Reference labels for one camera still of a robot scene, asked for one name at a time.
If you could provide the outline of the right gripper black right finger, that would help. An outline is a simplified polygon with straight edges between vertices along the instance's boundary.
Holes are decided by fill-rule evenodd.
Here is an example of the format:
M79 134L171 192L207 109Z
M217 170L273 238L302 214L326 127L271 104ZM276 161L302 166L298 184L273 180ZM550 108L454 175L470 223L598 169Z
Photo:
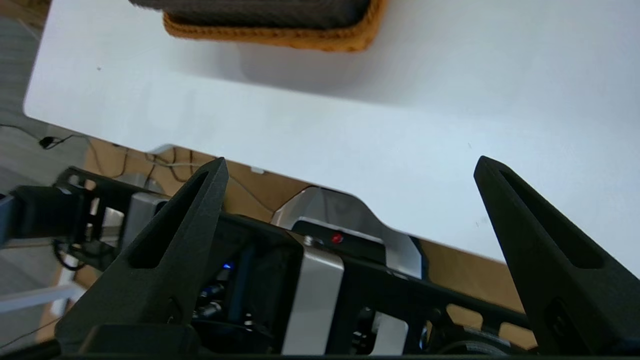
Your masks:
M637 357L637 276L502 162L473 177L539 352Z

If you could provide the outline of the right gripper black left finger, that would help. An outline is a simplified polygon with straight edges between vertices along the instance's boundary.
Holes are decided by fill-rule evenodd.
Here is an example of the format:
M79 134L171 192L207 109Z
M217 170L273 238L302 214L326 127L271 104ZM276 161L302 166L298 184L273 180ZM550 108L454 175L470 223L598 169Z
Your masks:
M222 157L193 174L57 322L62 353L78 353L98 326L187 328L228 180Z

